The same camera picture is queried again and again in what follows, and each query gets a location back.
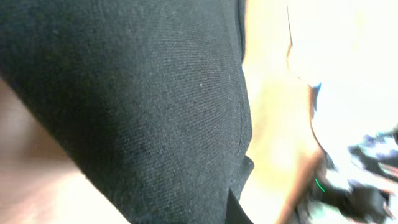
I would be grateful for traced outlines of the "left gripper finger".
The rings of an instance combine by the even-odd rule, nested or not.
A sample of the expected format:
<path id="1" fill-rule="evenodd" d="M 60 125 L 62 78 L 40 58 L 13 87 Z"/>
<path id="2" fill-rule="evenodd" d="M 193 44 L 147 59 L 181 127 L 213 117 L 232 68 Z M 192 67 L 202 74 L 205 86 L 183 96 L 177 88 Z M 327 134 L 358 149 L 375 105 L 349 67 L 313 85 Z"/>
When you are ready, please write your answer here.
<path id="1" fill-rule="evenodd" d="M 229 189 L 225 224 L 253 224 L 240 206 L 233 191 Z"/>

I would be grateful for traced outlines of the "black t-shirt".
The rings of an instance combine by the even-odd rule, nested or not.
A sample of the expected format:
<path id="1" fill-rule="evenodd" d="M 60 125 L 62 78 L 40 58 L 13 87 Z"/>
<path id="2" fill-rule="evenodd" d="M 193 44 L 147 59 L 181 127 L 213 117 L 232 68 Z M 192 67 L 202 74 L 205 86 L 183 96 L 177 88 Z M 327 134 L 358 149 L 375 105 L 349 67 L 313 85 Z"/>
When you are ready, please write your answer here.
<path id="1" fill-rule="evenodd" d="M 1 2 L 1 75 L 131 223 L 225 224 L 253 170 L 237 0 Z"/>

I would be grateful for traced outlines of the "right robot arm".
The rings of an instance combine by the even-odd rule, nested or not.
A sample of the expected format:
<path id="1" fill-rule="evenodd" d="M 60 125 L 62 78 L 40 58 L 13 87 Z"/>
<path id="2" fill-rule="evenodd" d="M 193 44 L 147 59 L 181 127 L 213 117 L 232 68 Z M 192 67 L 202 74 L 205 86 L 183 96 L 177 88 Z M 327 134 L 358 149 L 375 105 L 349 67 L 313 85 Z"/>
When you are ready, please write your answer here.
<path id="1" fill-rule="evenodd" d="M 397 2 L 287 1 L 289 70 L 322 150 L 301 223 L 397 222 Z"/>

